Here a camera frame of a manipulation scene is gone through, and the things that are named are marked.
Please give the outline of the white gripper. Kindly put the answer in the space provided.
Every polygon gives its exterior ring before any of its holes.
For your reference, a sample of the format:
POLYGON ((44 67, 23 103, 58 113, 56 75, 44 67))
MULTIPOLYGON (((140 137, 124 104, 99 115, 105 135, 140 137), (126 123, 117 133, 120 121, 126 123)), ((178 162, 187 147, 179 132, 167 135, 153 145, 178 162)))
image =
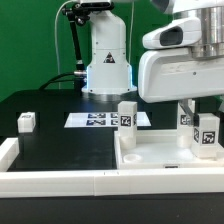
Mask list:
POLYGON ((138 91, 148 103, 180 100, 187 124, 193 126, 189 98, 224 94, 224 57, 194 60, 188 48, 147 51, 139 62, 138 91))

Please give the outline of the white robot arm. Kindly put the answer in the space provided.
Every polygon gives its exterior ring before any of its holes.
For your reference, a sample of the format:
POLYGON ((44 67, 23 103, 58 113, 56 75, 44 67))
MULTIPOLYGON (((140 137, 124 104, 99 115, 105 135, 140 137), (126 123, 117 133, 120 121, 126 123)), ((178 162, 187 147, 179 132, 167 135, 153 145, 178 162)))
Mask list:
MULTIPOLYGON (((196 114, 188 100, 224 93, 224 0, 151 0, 171 14, 168 25, 145 34, 138 70, 138 91, 148 102, 177 100, 191 125, 196 114)), ((97 94, 109 91, 107 71, 121 70, 125 59, 118 37, 106 38, 104 27, 114 22, 111 0, 81 0, 94 24, 93 60, 87 86, 97 94)))

